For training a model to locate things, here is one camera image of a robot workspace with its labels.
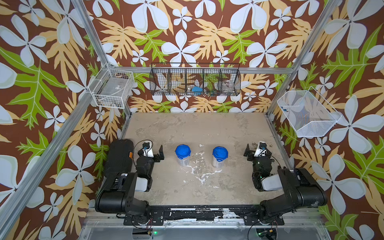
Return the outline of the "clear jar blue lid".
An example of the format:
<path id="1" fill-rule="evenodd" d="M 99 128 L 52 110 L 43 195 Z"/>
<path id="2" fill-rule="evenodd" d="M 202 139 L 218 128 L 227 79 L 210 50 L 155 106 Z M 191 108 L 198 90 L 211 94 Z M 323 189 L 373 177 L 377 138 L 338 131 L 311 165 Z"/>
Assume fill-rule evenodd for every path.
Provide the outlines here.
<path id="1" fill-rule="evenodd" d="M 177 146 L 175 153 L 178 158 L 179 165 L 186 167 L 189 165 L 189 159 L 191 156 L 191 149 L 187 145 L 179 145 Z"/>

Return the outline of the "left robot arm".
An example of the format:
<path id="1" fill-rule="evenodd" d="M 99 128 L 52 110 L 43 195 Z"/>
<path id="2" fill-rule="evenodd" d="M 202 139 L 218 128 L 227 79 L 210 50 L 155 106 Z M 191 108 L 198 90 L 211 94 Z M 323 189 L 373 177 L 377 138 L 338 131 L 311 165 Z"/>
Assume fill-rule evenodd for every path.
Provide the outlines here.
<path id="1" fill-rule="evenodd" d="M 95 200 L 95 210 L 103 214 L 125 215 L 125 225 L 149 225 L 156 221 L 148 201 L 135 198 L 136 192 L 149 192 L 155 163 L 165 159 L 163 146 L 153 153 L 153 142 L 144 140 L 134 160 L 135 145 L 129 139 L 111 143 L 104 180 Z"/>

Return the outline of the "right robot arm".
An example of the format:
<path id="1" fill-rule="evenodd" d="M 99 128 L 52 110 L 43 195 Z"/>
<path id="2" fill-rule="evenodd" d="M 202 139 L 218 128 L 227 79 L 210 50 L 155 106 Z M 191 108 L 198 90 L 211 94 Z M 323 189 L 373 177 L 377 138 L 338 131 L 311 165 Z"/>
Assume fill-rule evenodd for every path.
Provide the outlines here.
<path id="1" fill-rule="evenodd" d="M 260 142 L 255 151 L 247 145 L 244 157 L 252 162 L 252 181 L 259 192 L 283 190 L 283 194 L 270 200 L 263 200 L 257 205 L 257 211 L 246 214 L 245 220 L 256 218 L 259 223 L 276 222 L 283 214 L 295 212 L 301 208 L 318 208 L 325 206 L 328 198 L 325 191 L 315 181 L 308 170 L 298 168 L 290 170 L 278 166 L 277 173 L 272 174 L 272 163 L 276 159 L 267 149 L 267 144 Z"/>

